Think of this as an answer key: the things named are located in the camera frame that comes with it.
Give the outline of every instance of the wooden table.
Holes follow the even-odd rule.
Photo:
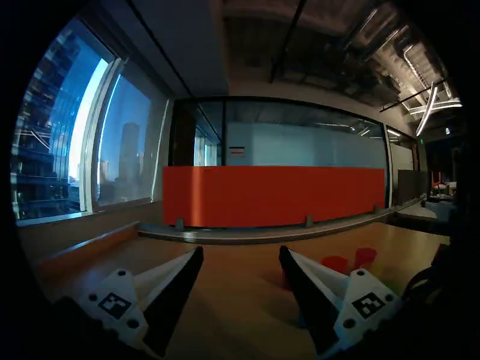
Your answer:
[[[403,290],[428,267],[448,238],[373,223],[343,233],[284,243],[311,259],[339,255],[353,261],[359,247],[377,250],[371,272]],[[298,307],[281,286],[281,244],[205,245],[205,260],[167,349],[166,359],[313,359]],[[160,265],[195,245],[135,238],[80,269],[44,284],[51,300],[79,296],[116,268],[133,274]]]

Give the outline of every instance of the building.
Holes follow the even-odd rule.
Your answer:
[[[80,210],[78,179],[68,177],[70,139],[100,57],[67,25],[40,61],[23,98],[11,153],[18,220]]]

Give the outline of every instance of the ceiling beam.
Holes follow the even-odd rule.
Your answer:
[[[275,79],[275,75],[277,75],[278,67],[283,63],[283,59],[285,57],[285,52],[287,49],[287,46],[289,44],[290,38],[292,37],[293,30],[296,28],[296,24],[298,23],[298,19],[300,18],[300,15],[302,14],[302,11],[305,7],[305,3],[307,0],[300,0],[298,3],[298,6],[295,11],[295,15],[293,16],[292,22],[290,23],[289,29],[287,31],[287,34],[285,35],[285,39],[283,40],[283,44],[281,46],[280,52],[278,59],[274,62],[272,66],[272,71],[270,73],[270,83],[272,83]]]

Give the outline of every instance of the white wall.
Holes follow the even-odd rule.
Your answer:
[[[413,152],[408,148],[390,143],[392,153],[393,190],[398,188],[398,171],[413,170]]]
[[[227,147],[244,147],[245,157],[228,154],[227,165],[351,166],[387,169],[382,139],[311,127],[277,124],[227,125]]]

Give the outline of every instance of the orange partition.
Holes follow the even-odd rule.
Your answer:
[[[314,166],[168,166],[163,221],[258,227],[331,220],[385,203],[383,169]]]

